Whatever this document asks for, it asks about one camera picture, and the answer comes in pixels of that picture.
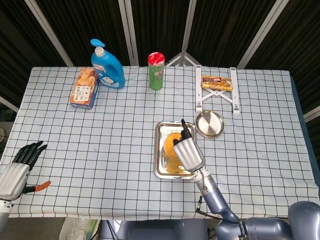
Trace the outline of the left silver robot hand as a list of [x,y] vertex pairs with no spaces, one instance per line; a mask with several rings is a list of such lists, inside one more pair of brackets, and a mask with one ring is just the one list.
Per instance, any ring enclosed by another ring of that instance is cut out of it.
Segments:
[[27,185],[30,172],[46,148],[41,140],[25,145],[17,152],[0,176],[1,200],[14,201],[22,194],[42,191],[51,184],[51,181],[46,181],[41,185]]

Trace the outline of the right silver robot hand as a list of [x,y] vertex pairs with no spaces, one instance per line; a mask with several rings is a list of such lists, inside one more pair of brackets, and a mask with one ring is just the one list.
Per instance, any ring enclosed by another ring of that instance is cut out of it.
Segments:
[[195,172],[205,165],[205,157],[188,129],[184,119],[181,120],[183,127],[179,138],[174,138],[173,150],[183,167],[188,172]]

